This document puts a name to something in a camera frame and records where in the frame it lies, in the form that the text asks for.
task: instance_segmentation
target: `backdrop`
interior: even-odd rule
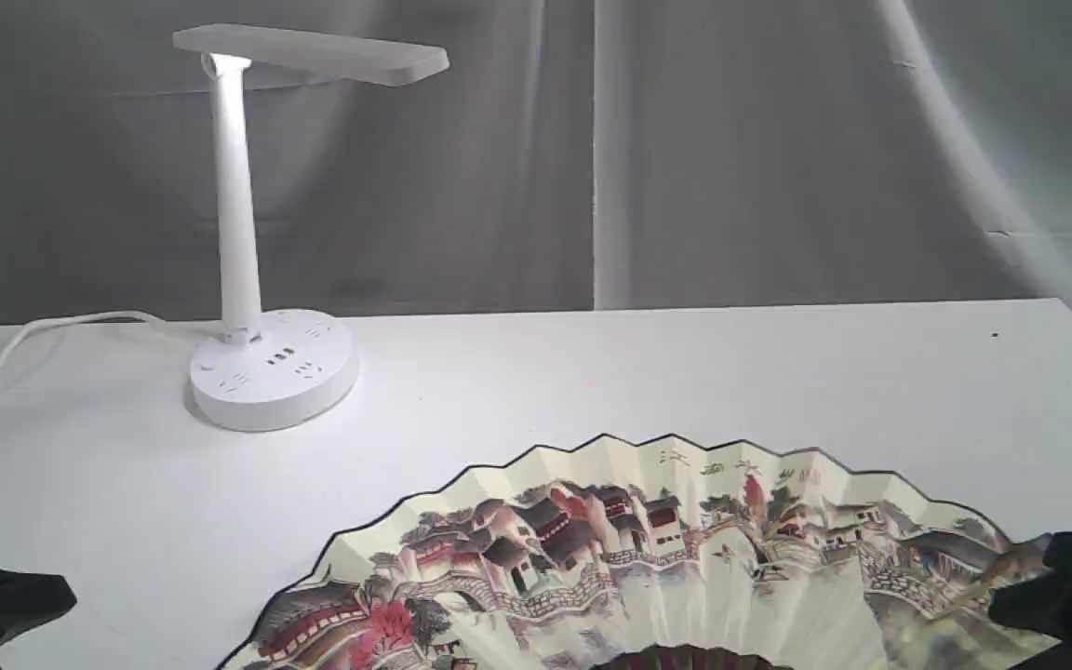
[[[217,316],[218,21],[452,62],[252,69],[269,307],[1072,307],[1072,0],[0,0],[0,322]]]

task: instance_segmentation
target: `lamp head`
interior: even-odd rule
[[[173,43],[187,51],[383,86],[405,86],[449,68],[449,56],[438,46],[249,25],[204,25],[174,33]]]

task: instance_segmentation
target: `folding fan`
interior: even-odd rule
[[[467,468],[337,534],[227,669],[1007,669],[1043,571],[966,506],[820,450],[601,436]]]

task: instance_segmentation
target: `white cable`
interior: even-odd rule
[[[59,328],[62,326],[75,326],[77,323],[90,323],[94,321],[106,321],[108,318],[131,318],[133,321],[145,321],[148,323],[167,324],[165,319],[158,316],[151,316],[151,314],[142,313],[142,311],[106,311],[106,313],[100,314],[81,314],[81,316],[65,316],[57,318],[41,318],[35,319],[31,323],[26,323],[8,342],[8,346],[3,347],[3,353],[0,353],[0,372],[3,372],[3,366],[8,362],[8,357],[11,353],[16,351],[16,347],[20,342],[23,342],[27,336],[32,334],[38,330],[46,330],[48,328]]]

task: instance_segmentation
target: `white desk lamp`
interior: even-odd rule
[[[358,376],[358,357],[349,330],[330,314],[263,314],[243,71],[259,60],[341,79],[404,86],[449,68],[449,57],[437,46],[241,25],[195,27],[175,33],[173,43],[203,54],[200,63],[213,80],[224,328],[221,338],[205,341],[193,356],[193,398],[224,428],[295,426],[345,398]]]

